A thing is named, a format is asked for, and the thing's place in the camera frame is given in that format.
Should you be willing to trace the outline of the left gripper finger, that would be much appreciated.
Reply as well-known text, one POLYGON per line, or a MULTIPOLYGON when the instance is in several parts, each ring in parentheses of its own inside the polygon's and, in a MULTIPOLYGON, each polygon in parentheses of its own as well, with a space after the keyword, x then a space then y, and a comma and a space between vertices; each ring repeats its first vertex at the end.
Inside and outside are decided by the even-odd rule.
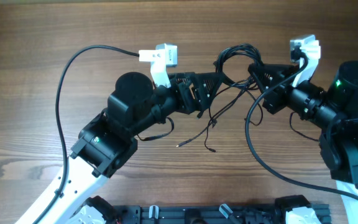
POLYGON ((203 86, 200 73, 169 73, 168 78, 173 86, 178 86, 181 83, 184 83, 186 85, 193 84, 195 87, 203 86))
POLYGON ((196 95, 202 108, 209 108, 224 79, 222 73, 209 72, 196 74, 196 95))

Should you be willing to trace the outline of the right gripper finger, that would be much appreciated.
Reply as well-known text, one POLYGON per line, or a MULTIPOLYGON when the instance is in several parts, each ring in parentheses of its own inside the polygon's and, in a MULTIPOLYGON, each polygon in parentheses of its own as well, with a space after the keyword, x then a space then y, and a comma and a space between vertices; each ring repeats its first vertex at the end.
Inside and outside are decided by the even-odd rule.
POLYGON ((262 93, 275 85, 275 64, 257 65, 252 63, 248 67, 248 72, 262 93))
POLYGON ((297 66, 265 63, 264 65, 254 66, 253 71, 255 73, 290 75, 297 71, 297 66))

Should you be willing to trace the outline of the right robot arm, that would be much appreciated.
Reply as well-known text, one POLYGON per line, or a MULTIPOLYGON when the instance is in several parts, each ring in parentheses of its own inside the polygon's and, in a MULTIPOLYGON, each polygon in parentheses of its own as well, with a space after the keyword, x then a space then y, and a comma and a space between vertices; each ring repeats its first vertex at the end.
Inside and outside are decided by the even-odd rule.
POLYGON ((312 66, 253 63, 248 71, 269 113, 287 107, 321 129, 321 157, 343 191, 349 223, 358 223, 358 61, 342 63, 328 90, 311 82, 312 66))

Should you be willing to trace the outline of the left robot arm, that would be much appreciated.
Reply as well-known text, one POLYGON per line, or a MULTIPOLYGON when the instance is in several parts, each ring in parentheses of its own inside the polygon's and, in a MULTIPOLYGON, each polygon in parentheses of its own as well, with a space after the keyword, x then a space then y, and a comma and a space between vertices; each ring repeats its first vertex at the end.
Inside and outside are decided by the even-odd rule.
POLYGON ((173 73, 169 87, 154 87, 143 73, 121 75, 107 107, 80 131, 66 166, 18 222, 66 223, 136 152, 138 134, 174 112, 203 115, 223 79, 217 72, 173 73))

